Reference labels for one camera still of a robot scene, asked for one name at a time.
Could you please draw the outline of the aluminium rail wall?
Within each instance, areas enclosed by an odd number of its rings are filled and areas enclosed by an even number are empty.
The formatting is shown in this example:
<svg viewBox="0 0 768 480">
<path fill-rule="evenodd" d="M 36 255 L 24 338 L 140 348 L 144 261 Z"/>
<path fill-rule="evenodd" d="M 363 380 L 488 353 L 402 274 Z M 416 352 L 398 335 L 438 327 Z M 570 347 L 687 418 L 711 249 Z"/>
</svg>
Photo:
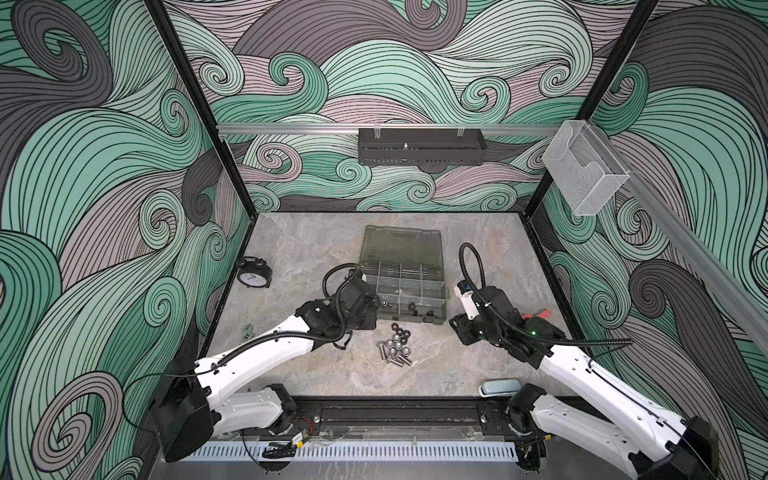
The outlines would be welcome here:
<svg viewBox="0 0 768 480">
<path fill-rule="evenodd" d="M 766 351 L 765 309 L 695 234 L 694 203 L 661 149 L 633 133 L 611 138 L 598 129 L 597 136 L 628 173 L 624 188 L 671 241 L 686 268 L 705 283 L 718 305 L 752 342 Z"/>
<path fill-rule="evenodd" d="M 380 123 L 218 123 L 221 135 L 352 135 L 361 129 L 371 129 L 376 134 L 383 130 L 447 130 L 461 136 L 467 130 L 477 129 L 490 136 L 553 136 L 559 125 L 525 124 L 380 124 Z"/>
</svg>

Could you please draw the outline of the black corner frame post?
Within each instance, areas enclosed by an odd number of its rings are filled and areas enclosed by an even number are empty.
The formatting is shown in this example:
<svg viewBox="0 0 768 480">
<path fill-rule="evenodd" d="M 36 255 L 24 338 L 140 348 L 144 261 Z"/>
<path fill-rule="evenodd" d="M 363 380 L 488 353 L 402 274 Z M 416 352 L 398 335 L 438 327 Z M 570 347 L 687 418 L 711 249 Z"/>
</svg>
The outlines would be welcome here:
<svg viewBox="0 0 768 480">
<path fill-rule="evenodd" d="M 245 183 L 239 173 L 238 166 L 234 160 L 231 149 L 219 135 L 217 122 L 213 115 L 212 109 L 205 99 L 200 82 L 198 81 L 193 71 L 191 62 L 186 55 L 180 37 L 173 26 L 172 20 L 164 2 L 160 0 L 145 0 L 144 4 L 153 20 L 156 29 L 158 30 L 167 53 L 169 54 L 177 72 L 180 75 L 185 89 L 191 96 L 191 102 L 201 119 L 204 130 L 207 133 L 208 138 L 211 140 L 212 146 L 216 151 L 224 171 L 227 173 L 229 180 L 232 182 L 235 193 L 241 201 L 246 215 L 251 222 L 255 222 L 258 218 L 258 213 L 255 210 L 254 204 L 250 198 Z"/>
<path fill-rule="evenodd" d="M 592 118 L 600 101 L 620 72 L 658 3 L 658 0 L 641 0 L 637 3 L 627 24 L 616 39 L 615 45 L 610 50 L 606 63 L 597 76 L 595 83 L 577 112 L 576 120 L 589 120 Z M 552 176 L 546 171 L 523 212 L 523 220 L 526 223 L 531 222 L 552 183 Z"/>
</svg>

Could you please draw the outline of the clear acrylic wall holder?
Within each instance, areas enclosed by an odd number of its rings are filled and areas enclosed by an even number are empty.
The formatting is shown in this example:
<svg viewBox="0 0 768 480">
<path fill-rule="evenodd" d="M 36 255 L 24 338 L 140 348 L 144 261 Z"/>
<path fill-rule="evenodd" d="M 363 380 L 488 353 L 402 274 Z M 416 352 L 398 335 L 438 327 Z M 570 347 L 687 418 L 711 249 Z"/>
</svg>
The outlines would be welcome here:
<svg viewBox="0 0 768 480">
<path fill-rule="evenodd" d="M 586 120 L 565 121 L 542 159 L 578 217 L 596 216 L 629 179 L 627 167 L 608 136 Z"/>
</svg>

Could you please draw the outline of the pale blue rectangular case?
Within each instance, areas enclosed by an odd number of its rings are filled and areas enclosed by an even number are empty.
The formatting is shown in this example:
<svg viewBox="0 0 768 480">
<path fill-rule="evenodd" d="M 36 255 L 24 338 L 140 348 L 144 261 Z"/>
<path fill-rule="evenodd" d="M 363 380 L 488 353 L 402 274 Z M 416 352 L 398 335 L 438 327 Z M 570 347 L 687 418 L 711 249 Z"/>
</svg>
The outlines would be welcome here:
<svg viewBox="0 0 768 480">
<path fill-rule="evenodd" d="M 522 388 L 522 383 L 518 379 L 495 379 L 483 382 L 478 393 L 483 398 L 513 396 Z"/>
</svg>

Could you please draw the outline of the pile of screws and nuts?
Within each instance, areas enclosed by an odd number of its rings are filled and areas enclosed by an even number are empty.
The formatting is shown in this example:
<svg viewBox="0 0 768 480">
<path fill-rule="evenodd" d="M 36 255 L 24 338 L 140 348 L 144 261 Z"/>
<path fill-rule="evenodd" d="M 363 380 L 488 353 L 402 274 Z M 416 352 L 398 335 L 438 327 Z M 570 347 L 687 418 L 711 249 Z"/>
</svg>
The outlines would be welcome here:
<svg viewBox="0 0 768 480">
<path fill-rule="evenodd" d="M 403 328 L 398 323 L 390 325 L 391 335 L 385 340 L 376 342 L 376 348 L 380 358 L 398 367 L 411 366 L 411 348 L 409 342 L 412 332 Z"/>
</svg>

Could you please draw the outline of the black alarm clock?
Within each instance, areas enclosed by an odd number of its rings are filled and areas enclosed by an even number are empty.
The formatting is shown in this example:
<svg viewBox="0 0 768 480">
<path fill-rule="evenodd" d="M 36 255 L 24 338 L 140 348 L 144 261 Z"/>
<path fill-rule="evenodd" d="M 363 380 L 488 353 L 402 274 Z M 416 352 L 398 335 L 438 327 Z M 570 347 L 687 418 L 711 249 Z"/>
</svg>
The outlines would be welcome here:
<svg viewBox="0 0 768 480">
<path fill-rule="evenodd" d="M 242 257 L 237 263 L 237 280 L 248 288 L 268 288 L 273 270 L 264 259 Z"/>
</svg>

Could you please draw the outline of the black corner frame post right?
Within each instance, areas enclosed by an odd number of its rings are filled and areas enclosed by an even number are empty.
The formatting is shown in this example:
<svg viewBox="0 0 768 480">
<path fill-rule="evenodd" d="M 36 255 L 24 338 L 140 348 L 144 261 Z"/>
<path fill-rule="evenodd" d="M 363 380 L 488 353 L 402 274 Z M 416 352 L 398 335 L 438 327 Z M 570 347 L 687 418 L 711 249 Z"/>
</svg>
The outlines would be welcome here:
<svg viewBox="0 0 768 480">
<path fill-rule="evenodd" d="M 616 39 L 615 45 L 610 50 L 606 63 L 597 76 L 595 83 L 577 112 L 576 120 L 589 120 L 592 118 L 600 101 L 620 72 L 658 3 L 658 0 L 641 0 L 637 3 L 627 24 Z M 526 223 L 531 222 L 552 183 L 552 176 L 546 171 L 523 212 L 523 220 Z"/>
</svg>

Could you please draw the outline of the smoky clear compartment organizer box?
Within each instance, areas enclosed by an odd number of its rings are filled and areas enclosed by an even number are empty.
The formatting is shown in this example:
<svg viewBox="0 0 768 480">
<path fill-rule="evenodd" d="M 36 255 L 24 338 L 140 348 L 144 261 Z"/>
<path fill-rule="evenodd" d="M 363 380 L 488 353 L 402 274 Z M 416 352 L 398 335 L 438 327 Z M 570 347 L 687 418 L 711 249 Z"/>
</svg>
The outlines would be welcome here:
<svg viewBox="0 0 768 480">
<path fill-rule="evenodd" d="M 446 321 L 440 231 L 368 225 L 359 265 L 382 301 L 380 320 L 433 325 Z"/>
</svg>

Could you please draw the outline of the black corner frame post left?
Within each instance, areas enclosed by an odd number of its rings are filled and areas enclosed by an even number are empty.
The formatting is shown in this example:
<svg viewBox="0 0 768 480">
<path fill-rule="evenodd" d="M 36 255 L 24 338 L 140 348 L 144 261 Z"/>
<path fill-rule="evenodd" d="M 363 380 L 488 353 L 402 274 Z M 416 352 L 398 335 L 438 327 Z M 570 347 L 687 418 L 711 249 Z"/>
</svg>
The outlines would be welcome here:
<svg viewBox="0 0 768 480">
<path fill-rule="evenodd" d="M 156 29 L 158 30 L 167 53 L 169 54 L 177 72 L 180 75 L 185 89 L 191 96 L 191 102 L 201 119 L 204 130 L 207 133 L 208 138 L 211 140 L 212 146 L 216 151 L 224 171 L 227 173 L 229 180 L 232 182 L 235 193 L 241 201 L 246 215 L 251 222 L 255 222 L 258 218 L 258 213 L 255 210 L 254 204 L 250 198 L 245 183 L 239 173 L 238 166 L 234 160 L 231 149 L 219 135 L 217 122 L 213 115 L 212 109 L 205 99 L 200 82 L 198 81 L 193 71 L 191 62 L 186 55 L 180 37 L 173 26 L 172 20 L 164 2 L 160 0 L 145 0 L 144 4 L 153 20 Z"/>
</svg>

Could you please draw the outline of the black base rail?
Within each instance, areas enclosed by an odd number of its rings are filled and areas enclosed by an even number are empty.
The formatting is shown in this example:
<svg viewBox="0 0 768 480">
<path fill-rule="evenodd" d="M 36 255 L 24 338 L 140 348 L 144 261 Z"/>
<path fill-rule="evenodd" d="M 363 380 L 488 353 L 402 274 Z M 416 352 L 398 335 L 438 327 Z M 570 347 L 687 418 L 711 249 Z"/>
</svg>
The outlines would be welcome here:
<svg viewBox="0 0 768 480">
<path fill-rule="evenodd" d="M 479 396 L 295 396 L 290 432 L 304 429 L 313 436 L 363 428 L 468 428 L 505 439 L 546 438 L 535 427 L 518 433 L 507 416 L 509 398 Z"/>
</svg>

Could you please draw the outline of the red plastic scoop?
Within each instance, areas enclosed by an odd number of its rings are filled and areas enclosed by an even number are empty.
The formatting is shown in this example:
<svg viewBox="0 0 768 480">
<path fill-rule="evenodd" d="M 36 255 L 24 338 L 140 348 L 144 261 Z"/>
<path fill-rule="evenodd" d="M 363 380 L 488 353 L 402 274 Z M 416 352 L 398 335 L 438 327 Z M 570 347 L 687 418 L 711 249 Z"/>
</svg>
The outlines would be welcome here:
<svg viewBox="0 0 768 480">
<path fill-rule="evenodd" d="M 527 322 L 527 321 L 529 321 L 531 319 L 541 319 L 541 320 L 547 321 L 552 316 L 552 314 L 553 314 L 553 312 L 550 309 L 546 309 L 546 310 L 543 310 L 543 311 L 539 312 L 538 314 L 534 314 L 534 315 L 528 314 L 528 315 L 525 315 L 525 316 L 522 317 L 522 319 L 525 322 Z"/>
</svg>

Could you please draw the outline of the black perforated wall tray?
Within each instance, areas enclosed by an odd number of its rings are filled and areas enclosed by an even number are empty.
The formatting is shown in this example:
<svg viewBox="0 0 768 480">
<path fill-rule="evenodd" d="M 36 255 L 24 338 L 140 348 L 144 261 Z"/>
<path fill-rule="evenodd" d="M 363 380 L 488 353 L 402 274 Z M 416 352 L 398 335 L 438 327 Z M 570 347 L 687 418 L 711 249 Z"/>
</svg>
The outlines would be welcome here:
<svg viewBox="0 0 768 480">
<path fill-rule="evenodd" d="M 467 130 L 461 136 L 447 130 L 361 129 L 357 137 L 358 160 L 367 166 L 417 166 L 438 169 L 476 166 L 484 162 L 488 146 L 483 133 Z"/>
</svg>

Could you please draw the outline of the aluminium rail right wall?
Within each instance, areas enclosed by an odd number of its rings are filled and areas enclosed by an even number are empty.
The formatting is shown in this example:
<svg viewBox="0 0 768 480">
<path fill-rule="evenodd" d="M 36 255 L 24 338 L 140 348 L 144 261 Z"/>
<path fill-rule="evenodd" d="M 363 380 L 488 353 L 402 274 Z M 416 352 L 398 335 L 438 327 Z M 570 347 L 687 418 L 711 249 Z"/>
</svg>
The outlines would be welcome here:
<svg viewBox="0 0 768 480">
<path fill-rule="evenodd" d="M 766 351 L 765 309 L 695 234 L 694 203 L 661 149 L 633 133 L 611 138 L 598 129 L 597 136 L 628 173 L 624 188 L 671 241 L 686 268 L 705 283 L 718 305 L 752 342 Z"/>
</svg>

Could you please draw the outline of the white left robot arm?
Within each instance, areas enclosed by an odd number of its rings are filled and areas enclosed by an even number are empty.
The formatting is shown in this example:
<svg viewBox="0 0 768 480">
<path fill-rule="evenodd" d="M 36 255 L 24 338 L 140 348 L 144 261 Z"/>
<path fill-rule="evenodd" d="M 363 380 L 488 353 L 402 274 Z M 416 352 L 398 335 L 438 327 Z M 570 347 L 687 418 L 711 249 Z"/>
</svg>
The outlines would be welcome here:
<svg viewBox="0 0 768 480">
<path fill-rule="evenodd" d="M 150 397 L 149 416 L 167 462 L 182 460 L 212 437 L 243 429 L 287 431 L 297 408 L 277 383 L 245 387 L 277 366 L 355 330 L 376 327 L 381 300 L 365 277 L 342 282 L 327 299 L 305 302 L 283 322 L 245 343 L 196 360 L 171 361 Z"/>
</svg>

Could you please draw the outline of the aluminium rail back wall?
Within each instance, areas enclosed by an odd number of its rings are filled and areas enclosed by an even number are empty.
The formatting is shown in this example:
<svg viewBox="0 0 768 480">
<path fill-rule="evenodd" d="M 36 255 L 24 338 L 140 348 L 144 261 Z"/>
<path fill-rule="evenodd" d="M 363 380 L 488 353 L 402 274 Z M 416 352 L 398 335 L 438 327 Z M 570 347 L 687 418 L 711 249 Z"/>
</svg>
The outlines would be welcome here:
<svg viewBox="0 0 768 480">
<path fill-rule="evenodd" d="M 380 123 L 218 123 L 221 135 L 352 135 L 361 129 L 371 129 L 376 134 L 383 130 L 447 130 L 461 136 L 467 130 L 477 129 L 490 136 L 553 136 L 559 125 L 525 124 L 380 124 Z"/>
</svg>

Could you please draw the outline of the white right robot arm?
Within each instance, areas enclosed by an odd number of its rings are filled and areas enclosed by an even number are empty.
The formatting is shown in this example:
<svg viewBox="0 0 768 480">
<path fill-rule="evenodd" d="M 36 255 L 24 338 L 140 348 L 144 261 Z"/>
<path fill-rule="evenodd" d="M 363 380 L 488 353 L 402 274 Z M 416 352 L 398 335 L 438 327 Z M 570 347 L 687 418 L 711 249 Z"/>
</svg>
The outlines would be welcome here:
<svg viewBox="0 0 768 480">
<path fill-rule="evenodd" d="M 577 393 L 595 414 L 567 405 L 545 389 L 523 384 L 505 407 L 511 430 L 532 438 L 517 445 L 518 464 L 536 470 L 548 435 L 567 440 L 631 479 L 715 479 L 719 439 L 703 418 L 683 418 L 610 373 L 545 314 L 523 316 L 493 286 L 455 287 L 463 313 L 450 325 L 466 346 L 484 340 Z"/>
</svg>

